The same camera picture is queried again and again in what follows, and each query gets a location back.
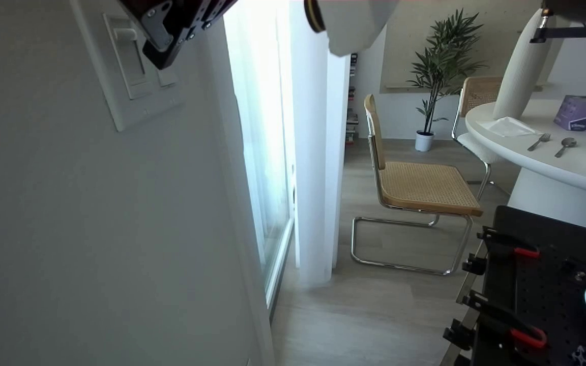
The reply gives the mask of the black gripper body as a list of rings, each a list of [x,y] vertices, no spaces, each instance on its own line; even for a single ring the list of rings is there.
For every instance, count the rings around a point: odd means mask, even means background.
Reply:
[[[181,46],[209,28],[239,0],[119,0],[146,35],[145,57],[164,70]]]

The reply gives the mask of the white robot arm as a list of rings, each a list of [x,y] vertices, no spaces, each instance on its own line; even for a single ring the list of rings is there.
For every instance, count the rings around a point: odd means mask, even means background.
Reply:
[[[239,0],[119,0],[138,23],[146,41],[142,56],[167,70],[181,46],[209,28]],[[302,0],[303,17],[313,33],[326,33],[336,57],[362,52],[386,26],[400,0]]]

